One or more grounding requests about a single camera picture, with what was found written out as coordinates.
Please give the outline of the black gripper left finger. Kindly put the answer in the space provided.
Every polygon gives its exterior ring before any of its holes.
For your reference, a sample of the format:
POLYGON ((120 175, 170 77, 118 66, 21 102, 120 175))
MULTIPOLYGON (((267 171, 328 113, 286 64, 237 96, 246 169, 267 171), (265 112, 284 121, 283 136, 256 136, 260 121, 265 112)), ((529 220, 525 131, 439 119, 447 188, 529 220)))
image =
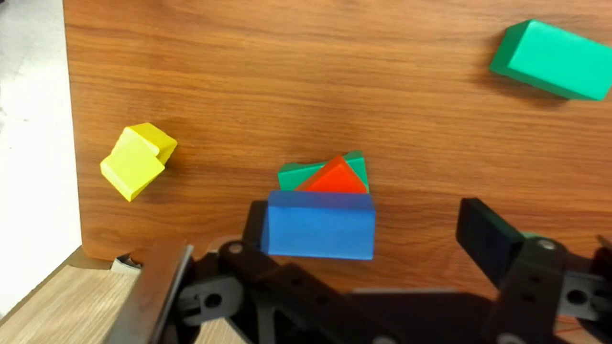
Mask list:
POLYGON ((407 344, 376 312, 338 295, 296 264, 260 251, 267 203, 252 201, 242 238, 189 262, 177 293, 179 341, 227 320, 252 344, 407 344))

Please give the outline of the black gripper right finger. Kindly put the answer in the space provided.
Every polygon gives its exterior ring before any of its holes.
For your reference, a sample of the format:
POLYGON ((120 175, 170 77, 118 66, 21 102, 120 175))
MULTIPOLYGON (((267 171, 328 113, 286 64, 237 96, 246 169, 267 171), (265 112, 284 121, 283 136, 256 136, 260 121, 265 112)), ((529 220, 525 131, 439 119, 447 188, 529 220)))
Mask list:
POLYGON ((524 236, 480 199, 462 199, 457 243, 499 291, 483 326, 489 344, 554 344, 558 316, 569 316, 612 344, 612 245, 590 259, 562 243, 524 236))

